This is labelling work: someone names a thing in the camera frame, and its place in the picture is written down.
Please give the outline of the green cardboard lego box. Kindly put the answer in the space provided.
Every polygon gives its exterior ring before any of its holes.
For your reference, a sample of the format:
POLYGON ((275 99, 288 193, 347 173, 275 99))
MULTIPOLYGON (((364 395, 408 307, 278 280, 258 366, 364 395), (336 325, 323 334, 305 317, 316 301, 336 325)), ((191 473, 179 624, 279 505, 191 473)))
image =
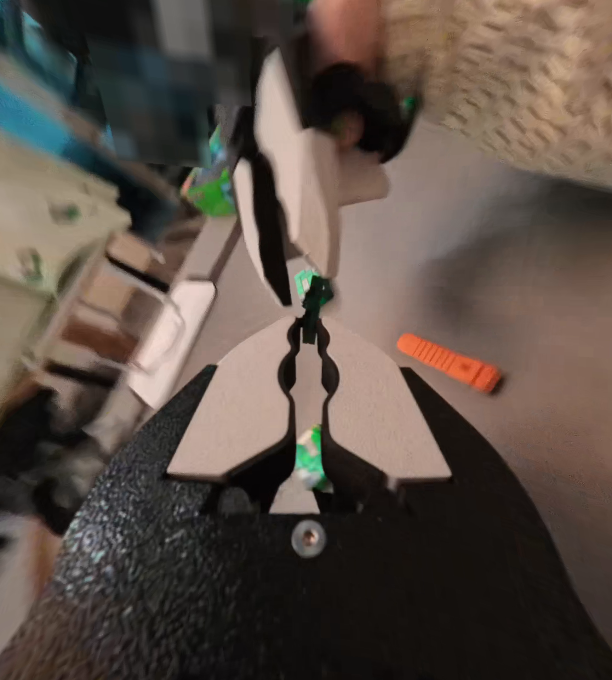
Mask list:
POLYGON ((236 215, 228 154, 221 135, 221 126, 208 141, 211 165, 193 167, 182 183, 182 199, 209 217, 236 215))

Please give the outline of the person's right hand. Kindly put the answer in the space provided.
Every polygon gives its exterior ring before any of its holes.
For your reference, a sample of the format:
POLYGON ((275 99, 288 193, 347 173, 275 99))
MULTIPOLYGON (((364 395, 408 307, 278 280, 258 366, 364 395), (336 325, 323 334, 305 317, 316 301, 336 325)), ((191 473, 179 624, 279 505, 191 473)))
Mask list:
POLYGON ((379 1, 311 1, 307 25, 317 68, 350 63, 365 75, 376 74, 383 46, 379 1))

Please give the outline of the orange brick separator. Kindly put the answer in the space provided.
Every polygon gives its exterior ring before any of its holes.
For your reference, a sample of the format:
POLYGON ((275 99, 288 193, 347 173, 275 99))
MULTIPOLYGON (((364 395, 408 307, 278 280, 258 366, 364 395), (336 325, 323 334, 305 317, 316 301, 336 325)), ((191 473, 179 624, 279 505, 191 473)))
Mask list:
POLYGON ((486 362, 456 353, 420 336, 405 333, 396 343, 397 349, 416 361, 482 394, 492 394, 503 380, 501 371, 486 362))

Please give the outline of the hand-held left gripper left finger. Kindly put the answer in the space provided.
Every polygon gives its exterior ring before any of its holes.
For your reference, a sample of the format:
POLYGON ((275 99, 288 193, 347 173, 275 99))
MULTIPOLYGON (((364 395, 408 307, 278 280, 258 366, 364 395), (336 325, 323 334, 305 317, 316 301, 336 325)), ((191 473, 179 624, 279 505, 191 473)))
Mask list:
POLYGON ((248 337, 216 366, 168 464, 177 479, 220 482, 274 454, 293 459, 295 409, 287 378, 295 318, 248 337))

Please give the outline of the dark green lego brick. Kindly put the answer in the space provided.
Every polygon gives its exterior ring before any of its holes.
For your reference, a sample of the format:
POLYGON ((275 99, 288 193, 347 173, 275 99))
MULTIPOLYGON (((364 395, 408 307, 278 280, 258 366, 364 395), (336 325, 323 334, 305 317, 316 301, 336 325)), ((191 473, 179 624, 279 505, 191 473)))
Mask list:
POLYGON ((302 339, 305 344, 314 345, 318 335, 318 322, 324 306, 334 299, 334 289, 329 279, 312 275, 304 291, 302 307, 302 339))

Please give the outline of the white booklet stand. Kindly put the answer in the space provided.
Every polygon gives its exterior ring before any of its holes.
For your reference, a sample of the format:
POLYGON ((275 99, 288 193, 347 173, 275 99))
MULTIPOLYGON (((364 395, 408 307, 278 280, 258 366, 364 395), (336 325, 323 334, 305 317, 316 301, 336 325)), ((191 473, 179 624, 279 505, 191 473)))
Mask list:
POLYGON ((170 398, 213 306, 216 281, 227 260, 227 239, 223 231, 216 231, 220 227, 217 220, 208 220, 194 233, 194 240, 168 284, 151 271, 155 256, 162 252, 148 250, 149 265, 143 270, 129 264, 122 251, 127 245, 144 249, 144 243, 121 237, 106 251, 108 275, 155 300, 158 308, 147 315, 148 323, 140 336, 123 329, 109 333, 108 348, 117 352, 104 354, 99 350, 98 356, 105 365, 126 371, 130 389, 153 411, 170 398))

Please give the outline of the green white lego assembly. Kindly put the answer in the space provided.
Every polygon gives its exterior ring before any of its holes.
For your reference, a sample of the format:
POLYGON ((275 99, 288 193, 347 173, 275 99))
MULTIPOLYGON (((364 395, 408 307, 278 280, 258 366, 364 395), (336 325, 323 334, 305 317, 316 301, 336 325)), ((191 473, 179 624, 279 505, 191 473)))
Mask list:
POLYGON ((322 463, 320 424, 312 426, 297 438, 294 471, 306 489, 333 493, 332 483, 322 463))

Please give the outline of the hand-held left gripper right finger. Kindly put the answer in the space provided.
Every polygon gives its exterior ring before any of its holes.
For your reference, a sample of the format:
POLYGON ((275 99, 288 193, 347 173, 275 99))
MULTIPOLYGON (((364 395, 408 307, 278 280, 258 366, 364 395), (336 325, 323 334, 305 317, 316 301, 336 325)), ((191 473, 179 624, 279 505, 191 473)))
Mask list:
POLYGON ((335 319, 318 326, 322 462, 333 483, 398 487, 452 476, 400 367, 335 319))

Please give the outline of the open instruction booklet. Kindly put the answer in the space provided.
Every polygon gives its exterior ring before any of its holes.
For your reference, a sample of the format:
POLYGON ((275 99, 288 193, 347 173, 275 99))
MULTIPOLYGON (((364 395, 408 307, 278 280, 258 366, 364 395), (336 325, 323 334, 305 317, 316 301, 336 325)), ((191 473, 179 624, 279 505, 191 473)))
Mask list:
POLYGON ((66 268, 130 223, 108 183, 0 133, 0 405, 66 268))

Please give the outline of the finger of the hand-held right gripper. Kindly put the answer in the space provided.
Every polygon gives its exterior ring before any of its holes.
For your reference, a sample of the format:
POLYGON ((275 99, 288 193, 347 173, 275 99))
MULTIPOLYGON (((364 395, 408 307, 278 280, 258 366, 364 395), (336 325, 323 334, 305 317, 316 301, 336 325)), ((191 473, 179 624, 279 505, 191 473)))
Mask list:
POLYGON ((253 176, 250 162, 246 158, 240 158, 234 168, 233 189, 234 201, 239 222, 241 223, 243 240, 251 263, 258 274, 259 280, 270 292, 270 295, 276 304, 280 305, 281 307, 290 307, 292 304, 290 288, 287 289, 288 301, 280 301, 278 294, 268 282, 264 265, 261 260, 259 252, 259 230, 254 214, 253 176))
POLYGON ((322 277, 338 272, 338 153, 325 132, 304 128, 279 48, 264 58, 256 87, 256 140, 274 175, 288 242, 322 277))

